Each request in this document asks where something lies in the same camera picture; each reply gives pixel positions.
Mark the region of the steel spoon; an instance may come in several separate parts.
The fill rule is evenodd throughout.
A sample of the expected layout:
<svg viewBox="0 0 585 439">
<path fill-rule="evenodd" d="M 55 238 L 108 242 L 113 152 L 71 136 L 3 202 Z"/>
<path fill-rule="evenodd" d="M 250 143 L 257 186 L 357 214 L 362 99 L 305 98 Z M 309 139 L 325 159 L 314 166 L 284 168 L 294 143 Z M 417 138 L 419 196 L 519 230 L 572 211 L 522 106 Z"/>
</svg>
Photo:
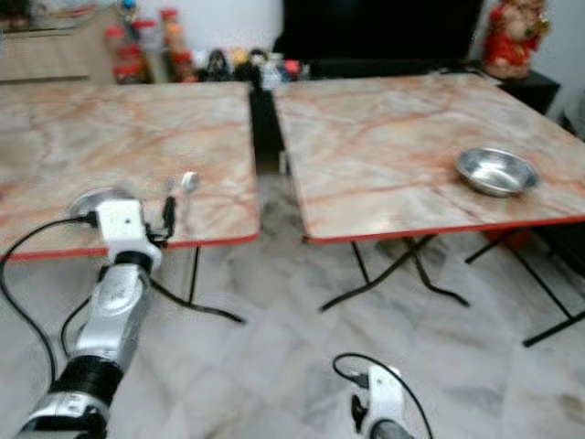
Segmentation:
<svg viewBox="0 0 585 439">
<path fill-rule="evenodd" d="M 189 170 L 171 179 L 170 197 L 176 202 L 185 201 L 192 196 L 200 184 L 199 172 Z"/>
</svg>

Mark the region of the shallow steel bowl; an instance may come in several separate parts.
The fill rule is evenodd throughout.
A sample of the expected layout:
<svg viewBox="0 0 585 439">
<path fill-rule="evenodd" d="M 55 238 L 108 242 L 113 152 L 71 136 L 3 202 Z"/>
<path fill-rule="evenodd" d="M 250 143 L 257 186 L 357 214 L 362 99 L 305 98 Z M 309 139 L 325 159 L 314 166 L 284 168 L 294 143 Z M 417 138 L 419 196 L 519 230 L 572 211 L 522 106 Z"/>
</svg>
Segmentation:
<svg viewBox="0 0 585 439">
<path fill-rule="evenodd" d="M 489 147 L 467 149 L 457 155 L 455 170 L 473 191 L 489 197 L 522 196 L 538 187 L 534 165 L 513 152 Z"/>
<path fill-rule="evenodd" d="M 135 199 L 133 192 L 124 187 L 97 187 L 80 194 L 70 202 L 66 212 L 70 218 L 84 218 L 95 212 L 102 202 L 110 200 Z"/>
</svg>

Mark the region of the marble pattern folding table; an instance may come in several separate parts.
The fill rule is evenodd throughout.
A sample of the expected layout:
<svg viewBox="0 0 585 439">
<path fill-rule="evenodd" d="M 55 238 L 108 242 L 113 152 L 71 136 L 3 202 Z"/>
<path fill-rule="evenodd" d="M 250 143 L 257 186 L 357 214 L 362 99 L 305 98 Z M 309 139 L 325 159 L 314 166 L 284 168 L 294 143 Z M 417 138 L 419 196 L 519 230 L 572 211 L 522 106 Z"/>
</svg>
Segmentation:
<svg viewBox="0 0 585 439">
<path fill-rule="evenodd" d="M 472 74 L 310 80 L 274 93 L 306 241 L 405 239 L 391 271 L 459 231 L 585 222 L 585 142 Z M 530 192 L 494 198 L 457 158 L 488 147 L 537 172 Z"/>
<path fill-rule="evenodd" d="M 176 202 L 171 250 L 258 238 L 259 184 L 247 85 L 212 82 L 8 85 L 0 99 L 0 241 L 14 261 L 104 254 L 97 231 L 60 223 L 70 202 L 124 187 L 159 225 L 171 179 L 199 172 Z"/>
</svg>

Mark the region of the red lidded snack jar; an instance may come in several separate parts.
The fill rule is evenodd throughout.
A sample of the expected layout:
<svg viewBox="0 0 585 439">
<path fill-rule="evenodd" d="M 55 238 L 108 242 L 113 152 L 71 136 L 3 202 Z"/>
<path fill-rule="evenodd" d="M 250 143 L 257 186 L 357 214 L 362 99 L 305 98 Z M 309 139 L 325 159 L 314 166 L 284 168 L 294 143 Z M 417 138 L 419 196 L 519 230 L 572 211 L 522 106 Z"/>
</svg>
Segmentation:
<svg viewBox="0 0 585 439">
<path fill-rule="evenodd" d="M 144 64 L 153 84 L 166 83 L 165 64 L 163 60 L 162 28 L 154 18 L 138 18 L 133 22 L 137 45 L 141 50 Z"/>
<path fill-rule="evenodd" d="M 168 5 L 160 8 L 159 14 L 167 49 L 171 53 L 185 53 L 185 51 L 188 51 L 184 26 L 181 25 L 178 8 Z"/>
<path fill-rule="evenodd" d="M 171 50 L 170 64 L 172 82 L 194 83 L 199 80 L 197 67 L 194 64 L 194 55 L 191 50 Z"/>
<path fill-rule="evenodd" d="M 114 84 L 134 83 L 137 80 L 137 63 L 125 30 L 120 25 L 107 26 L 103 30 L 103 46 L 112 63 Z"/>
</svg>

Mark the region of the small dark figurine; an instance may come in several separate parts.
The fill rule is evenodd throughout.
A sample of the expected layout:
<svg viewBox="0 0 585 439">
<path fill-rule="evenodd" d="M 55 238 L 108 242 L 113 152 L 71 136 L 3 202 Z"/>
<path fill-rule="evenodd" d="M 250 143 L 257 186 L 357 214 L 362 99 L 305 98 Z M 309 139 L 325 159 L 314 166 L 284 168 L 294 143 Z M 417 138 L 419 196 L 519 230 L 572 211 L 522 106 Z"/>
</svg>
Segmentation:
<svg viewBox="0 0 585 439">
<path fill-rule="evenodd" d="M 267 51 L 261 48 L 252 48 L 248 53 L 247 63 L 243 70 L 245 70 L 245 79 L 254 88 L 262 88 L 263 67 L 268 62 Z"/>
<path fill-rule="evenodd" d="M 204 80 L 206 82 L 230 82 L 233 80 L 231 63 L 225 50 L 216 48 L 209 51 Z"/>
</svg>

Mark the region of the small yellow figurine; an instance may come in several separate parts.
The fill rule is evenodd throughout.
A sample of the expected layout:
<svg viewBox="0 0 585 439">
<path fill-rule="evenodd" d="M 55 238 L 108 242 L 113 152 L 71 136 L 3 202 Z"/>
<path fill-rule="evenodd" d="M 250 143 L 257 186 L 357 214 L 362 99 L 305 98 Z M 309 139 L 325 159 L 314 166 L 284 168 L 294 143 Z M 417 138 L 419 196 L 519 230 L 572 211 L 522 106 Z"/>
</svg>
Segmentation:
<svg viewBox="0 0 585 439">
<path fill-rule="evenodd" d="M 247 67 L 250 65 L 250 52 L 243 47 L 230 48 L 229 61 L 233 80 L 243 82 L 247 79 Z"/>
</svg>

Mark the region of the small white bottle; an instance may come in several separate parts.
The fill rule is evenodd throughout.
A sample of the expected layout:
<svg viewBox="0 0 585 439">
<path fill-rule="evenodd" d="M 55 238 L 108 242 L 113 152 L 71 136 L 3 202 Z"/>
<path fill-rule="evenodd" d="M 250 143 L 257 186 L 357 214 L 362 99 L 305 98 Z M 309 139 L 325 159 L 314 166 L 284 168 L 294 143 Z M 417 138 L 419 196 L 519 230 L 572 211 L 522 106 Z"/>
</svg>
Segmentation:
<svg viewBox="0 0 585 439">
<path fill-rule="evenodd" d="M 261 72 L 261 88 L 264 91 L 275 91 L 284 83 L 283 72 L 280 68 L 280 63 L 276 61 L 267 61 L 260 67 Z"/>
</svg>

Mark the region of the light wooden cabinet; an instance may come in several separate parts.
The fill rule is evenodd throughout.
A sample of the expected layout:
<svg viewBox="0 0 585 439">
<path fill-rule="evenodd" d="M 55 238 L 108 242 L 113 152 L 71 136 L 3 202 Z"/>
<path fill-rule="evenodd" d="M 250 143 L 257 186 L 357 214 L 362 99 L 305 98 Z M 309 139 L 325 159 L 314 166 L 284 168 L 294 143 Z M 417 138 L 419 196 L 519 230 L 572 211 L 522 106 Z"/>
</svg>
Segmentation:
<svg viewBox="0 0 585 439">
<path fill-rule="evenodd" d="M 113 85 L 113 61 L 105 29 L 116 25 L 117 14 L 105 7 L 67 25 L 1 38 L 0 83 L 88 82 Z"/>
</svg>

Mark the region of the black television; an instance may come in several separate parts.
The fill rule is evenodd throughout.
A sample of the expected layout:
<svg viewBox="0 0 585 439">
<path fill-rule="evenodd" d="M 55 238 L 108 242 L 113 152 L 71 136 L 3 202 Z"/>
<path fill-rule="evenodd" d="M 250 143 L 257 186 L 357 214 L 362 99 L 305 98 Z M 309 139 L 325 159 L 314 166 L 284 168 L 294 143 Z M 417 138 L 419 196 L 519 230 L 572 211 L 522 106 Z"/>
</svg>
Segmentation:
<svg viewBox="0 0 585 439">
<path fill-rule="evenodd" d="M 484 0 L 282 0 L 287 59 L 462 59 Z"/>
</svg>

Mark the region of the red fortune god figurine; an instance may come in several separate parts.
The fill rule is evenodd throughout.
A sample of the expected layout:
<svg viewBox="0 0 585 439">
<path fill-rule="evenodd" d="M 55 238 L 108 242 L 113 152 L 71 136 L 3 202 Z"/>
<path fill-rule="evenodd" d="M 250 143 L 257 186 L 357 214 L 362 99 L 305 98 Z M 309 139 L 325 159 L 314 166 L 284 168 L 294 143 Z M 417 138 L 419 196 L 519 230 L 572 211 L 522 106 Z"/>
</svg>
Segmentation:
<svg viewBox="0 0 585 439">
<path fill-rule="evenodd" d="M 548 0 L 500 0 L 488 17 L 482 68 L 498 80 L 529 76 L 532 56 L 550 30 Z"/>
</svg>

